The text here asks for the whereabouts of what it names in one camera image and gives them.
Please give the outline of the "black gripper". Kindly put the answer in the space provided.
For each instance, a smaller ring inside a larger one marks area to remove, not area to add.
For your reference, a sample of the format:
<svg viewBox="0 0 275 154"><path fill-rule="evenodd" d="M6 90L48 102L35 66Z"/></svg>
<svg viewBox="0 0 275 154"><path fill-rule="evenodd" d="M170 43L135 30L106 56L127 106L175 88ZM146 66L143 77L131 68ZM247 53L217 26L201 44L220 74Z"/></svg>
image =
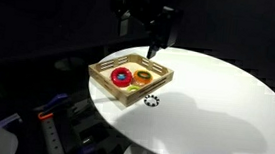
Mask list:
<svg viewBox="0 0 275 154"><path fill-rule="evenodd" d="M151 23L149 46L146 58L154 57L160 48L168 48L175 44L183 12L165 6Z"/></svg>

